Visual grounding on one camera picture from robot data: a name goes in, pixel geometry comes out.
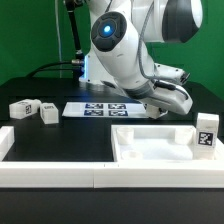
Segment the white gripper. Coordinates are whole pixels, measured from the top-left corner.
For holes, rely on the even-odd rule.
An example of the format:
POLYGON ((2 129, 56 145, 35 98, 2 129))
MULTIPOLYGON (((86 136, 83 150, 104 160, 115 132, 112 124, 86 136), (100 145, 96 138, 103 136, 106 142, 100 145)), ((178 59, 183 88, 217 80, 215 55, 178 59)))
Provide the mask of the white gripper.
POLYGON ((152 80, 137 89, 135 98, 142 103, 186 115, 193 104, 190 95, 183 88, 189 73, 158 63, 154 66, 154 73, 152 80))

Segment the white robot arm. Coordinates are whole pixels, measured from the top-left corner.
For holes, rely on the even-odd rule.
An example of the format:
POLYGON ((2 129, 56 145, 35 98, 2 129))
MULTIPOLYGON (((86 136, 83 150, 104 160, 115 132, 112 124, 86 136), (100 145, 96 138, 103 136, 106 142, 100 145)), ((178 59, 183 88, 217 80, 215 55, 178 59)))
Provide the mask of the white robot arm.
POLYGON ((82 81, 139 101, 148 109, 187 114, 192 99, 183 85, 189 74, 156 63, 146 45, 189 41, 202 24, 201 0, 83 2, 90 12, 91 48, 82 81))

